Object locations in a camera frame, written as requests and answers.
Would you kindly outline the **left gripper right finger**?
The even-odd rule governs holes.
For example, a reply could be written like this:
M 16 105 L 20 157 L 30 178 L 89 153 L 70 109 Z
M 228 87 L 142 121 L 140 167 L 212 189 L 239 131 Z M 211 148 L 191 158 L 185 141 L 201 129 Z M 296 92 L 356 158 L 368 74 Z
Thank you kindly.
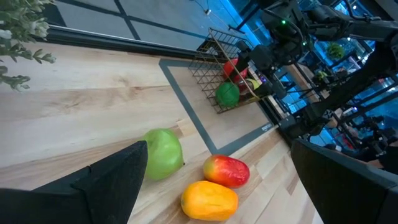
M 296 139 L 291 157 L 324 224 L 396 224 L 396 176 Z

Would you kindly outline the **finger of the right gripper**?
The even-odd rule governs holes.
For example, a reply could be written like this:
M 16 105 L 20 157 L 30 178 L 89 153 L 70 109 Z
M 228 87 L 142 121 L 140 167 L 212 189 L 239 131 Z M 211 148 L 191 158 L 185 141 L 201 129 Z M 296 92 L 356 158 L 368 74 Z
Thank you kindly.
M 284 88 L 282 82 L 276 75 L 271 76 L 260 75 L 261 84 L 254 90 L 254 93 L 263 98 L 268 95 L 276 95 L 278 98 L 283 99 L 287 95 L 287 90 Z
M 247 76 L 248 62 L 250 60 L 249 53 L 251 52 L 251 49 L 243 40 L 239 40 L 236 43 L 236 46 L 240 52 L 238 53 L 238 58 L 234 64 L 233 71 L 230 73 L 230 79 L 232 79 L 233 82 L 240 82 Z

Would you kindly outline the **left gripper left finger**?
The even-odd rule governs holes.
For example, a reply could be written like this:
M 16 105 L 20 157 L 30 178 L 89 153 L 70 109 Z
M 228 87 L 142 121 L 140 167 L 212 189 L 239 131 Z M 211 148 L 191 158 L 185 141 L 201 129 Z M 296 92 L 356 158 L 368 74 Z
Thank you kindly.
M 18 224 L 126 224 L 147 160 L 147 143 L 138 141 L 29 191 L 18 209 Z

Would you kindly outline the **red apple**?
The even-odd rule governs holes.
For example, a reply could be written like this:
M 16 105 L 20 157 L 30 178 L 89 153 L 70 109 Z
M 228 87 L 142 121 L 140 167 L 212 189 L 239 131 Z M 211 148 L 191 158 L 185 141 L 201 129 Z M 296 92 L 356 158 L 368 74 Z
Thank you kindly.
M 224 78 L 225 84 L 221 85 L 222 90 L 228 91 L 231 89 L 232 85 L 231 85 L 229 77 L 231 76 L 232 73 L 235 73 L 235 69 L 234 69 L 233 65 L 236 65 L 237 62 L 238 62 L 238 58 L 232 58 L 231 62 L 226 62 L 223 65 L 223 72 L 224 72 L 223 78 Z M 233 77 L 233 83 L 237 84 L 237 86 L 239 88 L 239 92 L 243 93 L 244 91 L 246 91 L 248 89 L 242 79 L 242 78 L 244 78 L 244 79 L 247 78 L 248 68 L 245 68 L 244 70 L 242 70 L 240 72 L 240 74 L 241 75 L 235 75 Z

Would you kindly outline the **dark green round fruit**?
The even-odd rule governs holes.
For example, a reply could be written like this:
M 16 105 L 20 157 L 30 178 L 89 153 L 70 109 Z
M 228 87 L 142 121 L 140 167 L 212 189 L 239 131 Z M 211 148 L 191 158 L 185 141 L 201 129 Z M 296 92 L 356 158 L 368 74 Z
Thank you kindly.
M 222 83 L 216 90 L 215 98 L 220 106 L 236 106 L 239 101 L 239 88 L 231 82 Z

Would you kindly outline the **light green pear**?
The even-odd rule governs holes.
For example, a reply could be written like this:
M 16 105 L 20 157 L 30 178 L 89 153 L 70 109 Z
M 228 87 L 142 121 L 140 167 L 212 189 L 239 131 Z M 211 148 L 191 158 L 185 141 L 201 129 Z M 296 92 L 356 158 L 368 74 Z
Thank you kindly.
M 148 161 L 146 177 L 162 180 L 174 174 L 184 165 L 182 146 L 170 129 L 153 129 L 144 135 Z

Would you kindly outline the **red and yellow mango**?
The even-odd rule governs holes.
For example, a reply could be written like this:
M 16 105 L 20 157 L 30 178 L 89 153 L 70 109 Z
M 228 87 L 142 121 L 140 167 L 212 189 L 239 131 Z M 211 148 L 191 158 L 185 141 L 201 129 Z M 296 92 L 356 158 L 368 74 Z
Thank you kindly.
M 205 179 L 229 188 L 244 186 L 250 178 L 249 167 L 239 159 L 212 155 L 203 164 Z

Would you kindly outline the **grey-bordered placement mat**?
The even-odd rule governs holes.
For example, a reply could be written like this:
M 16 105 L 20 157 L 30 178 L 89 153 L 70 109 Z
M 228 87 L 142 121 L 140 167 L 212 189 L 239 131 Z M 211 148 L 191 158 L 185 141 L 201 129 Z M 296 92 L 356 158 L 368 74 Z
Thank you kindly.
M 231 155 L 232 153 L 236 152 L 237 150 L 241 149 L 243 146 L 247 145 L 251 141 L 258 138 L 260 135 L 270 131 L 273 128 L 272 122 L 268 122 L 267 124 L 263 124 L 262 126 L 256 128 L 255 130 L 245 134 L 244 136 L 238 138 L 237 140 L 227 144 L 226 146 L 217 149 L 214 142 L 210 138 L 210 135 L 205 130 L 205 127 L 202 125 L 199 117 L 195 113 L 194 109 L 192 108 L 191 104 L 188 102 L 187 98 L 183 94 L 183 91 L 177 84 L 176 80 L 174 79 L 169 67 L 188 67 L 188 62 L 183 60 L 172 60 L 172 59 L 160 59 L 159 67 L 163 71 L 166 79 L 169 81 L 173 91 L 175 92 L 177 98 L 180 100 L 182 106 L 184 107 L 185 111 L 189 115 L 191 121 L 194 123 L 197 131 L 199 132 L 202 140 L 205 142 L 207 148 L 212 154 L 223 154 L 223 155 Z

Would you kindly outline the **background green plant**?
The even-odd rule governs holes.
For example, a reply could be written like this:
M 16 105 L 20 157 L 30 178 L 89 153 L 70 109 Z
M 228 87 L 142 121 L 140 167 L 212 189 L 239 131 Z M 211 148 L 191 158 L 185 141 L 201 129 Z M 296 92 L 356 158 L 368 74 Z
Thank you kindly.
M 329 42 L 326 48 L 326 55 L 330 60 L 339 60 L 345 56 L 345 49 L 337 42 Z

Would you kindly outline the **orange yellow mango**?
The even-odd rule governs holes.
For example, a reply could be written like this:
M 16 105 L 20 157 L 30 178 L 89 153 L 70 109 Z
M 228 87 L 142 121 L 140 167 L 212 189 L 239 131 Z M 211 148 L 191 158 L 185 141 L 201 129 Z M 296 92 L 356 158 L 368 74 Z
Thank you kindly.
M 238 209 L 237 193 L 227 187 L 201 180 L 190 184 L 180 199 L 188 217 L 204 221 L 225 221 Z

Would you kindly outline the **small potted green plant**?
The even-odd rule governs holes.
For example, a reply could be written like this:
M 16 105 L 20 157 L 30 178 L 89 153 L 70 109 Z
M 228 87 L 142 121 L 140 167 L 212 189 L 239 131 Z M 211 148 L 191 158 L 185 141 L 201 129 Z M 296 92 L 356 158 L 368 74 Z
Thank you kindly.
M 0 84 L 6 84 L 13 90 L 29 89 L 30 77 L 9 76 L 3 57 L 17 62 L 18 57 L 27 60 L 55 63 L 56 58 L 42 49 L 31 51 L 25 43 L 35 43 L 36 39 L 45 40 L 50 29 L 44 9 L 54 4 L 54 0 L 0 0 Z

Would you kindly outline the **black aluminium table frame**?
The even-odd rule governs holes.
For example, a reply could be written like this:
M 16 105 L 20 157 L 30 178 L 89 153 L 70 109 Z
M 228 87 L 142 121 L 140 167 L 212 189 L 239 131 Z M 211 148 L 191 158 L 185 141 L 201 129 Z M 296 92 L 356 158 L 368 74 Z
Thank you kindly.
M 46 39 L 50 44 L 71 45 L 163 57 L 194 59 L 197 54 L 197 51 L 194 50 L 53 25 L 50 25 Z

